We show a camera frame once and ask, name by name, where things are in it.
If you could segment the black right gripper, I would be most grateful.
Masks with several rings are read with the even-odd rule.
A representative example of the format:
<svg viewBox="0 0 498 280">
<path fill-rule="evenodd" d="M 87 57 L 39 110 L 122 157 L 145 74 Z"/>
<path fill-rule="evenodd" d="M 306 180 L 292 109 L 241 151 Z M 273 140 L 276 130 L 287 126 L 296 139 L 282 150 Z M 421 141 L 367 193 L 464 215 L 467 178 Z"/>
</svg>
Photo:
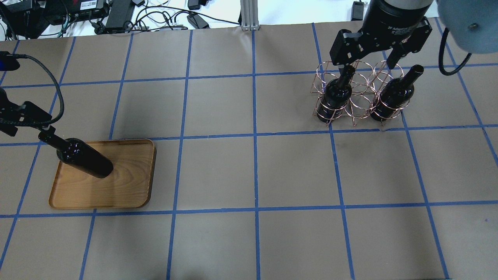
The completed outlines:
<svg viewBox="0 0 498 280">
<path fill-rule="evenodd" d="M 340 76 L 349 66 L 370 53 L 391 50 L 389 70 L 409 53 L 418 53 L 432 32 L 425 16 L 432 0 L 372 0 L 357 32 L 339 30 L 330 49 L 331 62 L 341 65 Z"/>
</svg>

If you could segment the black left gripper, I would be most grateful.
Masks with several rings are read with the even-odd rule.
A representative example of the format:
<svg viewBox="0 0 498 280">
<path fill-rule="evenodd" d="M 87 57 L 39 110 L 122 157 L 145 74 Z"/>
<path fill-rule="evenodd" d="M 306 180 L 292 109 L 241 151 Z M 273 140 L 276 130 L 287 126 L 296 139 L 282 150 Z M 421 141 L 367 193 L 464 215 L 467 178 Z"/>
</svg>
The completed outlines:
<svg viewBox="0 0 498 280">
<path fill-rule="evenodd" d="M 25 101 L 22 105 L 9 101 L 7 92 L 2 88 L 0 90 L 0 117 L 1 132 L 11 137 L 16 135 L 19 123 L 27 123 L 26 126 L 39 128 L 46 126 L 46 124 L 33 125 L 33 123 L 52 120 L 52 116 L 48 112 L 30 101 Z"/>
</svg>

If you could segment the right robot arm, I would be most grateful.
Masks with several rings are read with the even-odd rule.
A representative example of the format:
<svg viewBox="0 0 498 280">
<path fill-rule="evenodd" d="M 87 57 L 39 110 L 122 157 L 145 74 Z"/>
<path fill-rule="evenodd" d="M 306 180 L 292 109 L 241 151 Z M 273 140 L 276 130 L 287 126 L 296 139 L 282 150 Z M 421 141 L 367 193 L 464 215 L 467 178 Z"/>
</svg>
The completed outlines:
<svg viewBox="0 0 498 280">
<path fill-rule="evenodd" d="M 401 58 L 418 53 L 432 27 L 425 16 L 430 0 L 372 0 L 358 32 L 340 30 L 330 49 L 334 65 L 350 65 L 370 53 L 391 50 L 386 64 L 393 69 Z M 443 75 L 458 73 L 473 54 L 497 52 L 496 0 L 438 0 L 438 14 L 445 25 L 438 67 Z M 444 47 L 449 34 L 467 52 L 453 71 L 444 68 Z"/>
</svg>

